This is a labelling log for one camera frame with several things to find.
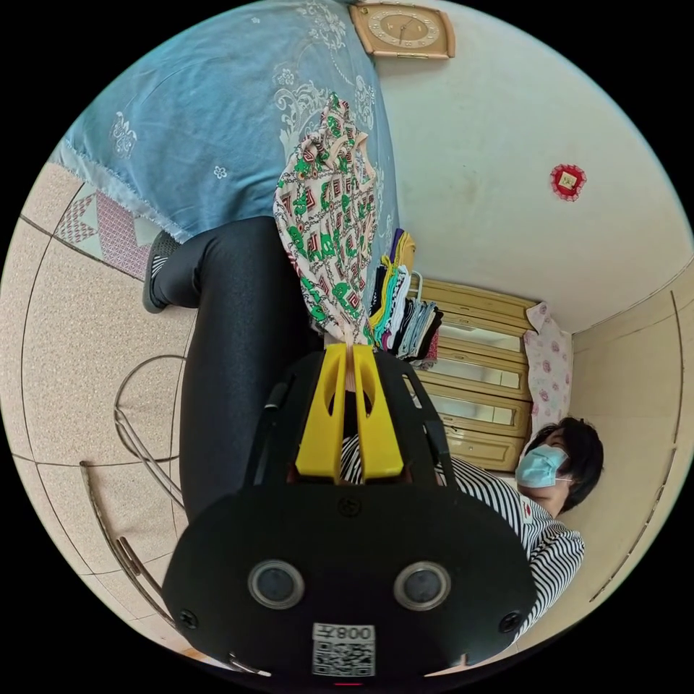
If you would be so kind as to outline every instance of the bed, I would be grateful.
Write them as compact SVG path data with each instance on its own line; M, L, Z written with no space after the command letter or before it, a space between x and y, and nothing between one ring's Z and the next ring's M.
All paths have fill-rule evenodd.
M330 91L350 103L377 172L369 282L398 226L378 77L337 0L262 0L174 36L73 123L51 160L177 241L273 214L277 180Z

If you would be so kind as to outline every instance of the pink floral pillow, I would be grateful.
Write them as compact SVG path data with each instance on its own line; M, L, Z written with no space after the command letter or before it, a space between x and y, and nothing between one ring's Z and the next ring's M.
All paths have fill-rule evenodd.
M523 336L528 357L528 386L533 398L533 433L554 424L569 411L572 339L563 333L543 301L526 311L535 330Z

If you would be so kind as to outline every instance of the striped shirt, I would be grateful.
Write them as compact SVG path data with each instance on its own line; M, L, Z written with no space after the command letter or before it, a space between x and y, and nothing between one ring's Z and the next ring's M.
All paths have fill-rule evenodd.
M516 635L518 639L566 590L581 567L586 547L578 532L569 530L542 506L521 495L502 479L462 460L452 459L452 463L460 491L499 513L518 535L526 551L537 601ZM442 468L437 467L436 472L441 483L446 484ZM343 442L341 477L352 484L361 483L358 436Z

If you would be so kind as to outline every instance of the clock hands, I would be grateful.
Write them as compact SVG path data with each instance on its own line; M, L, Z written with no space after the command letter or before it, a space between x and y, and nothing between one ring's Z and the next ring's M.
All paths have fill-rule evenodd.
M407 28L408 24L410 24L412 22L413 19L414 19L414 17L412 17L412 19L410 19L409 22L406 22L405 24L403 24L400 27L400 43L403 42L403 34L405 33L405 29Z

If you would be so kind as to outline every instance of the gray slipper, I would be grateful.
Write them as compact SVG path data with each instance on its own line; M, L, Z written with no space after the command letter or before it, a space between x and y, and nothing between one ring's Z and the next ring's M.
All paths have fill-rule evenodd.
M161 313L167 306L167 304L162 304L161 301L154 297L154 280L166 261L171 257L171 254L180 245L165 231L160 231L157 238L152 242L150 255L147 258L147 269L145 270L145 286L142 288L142 305L149 313Z

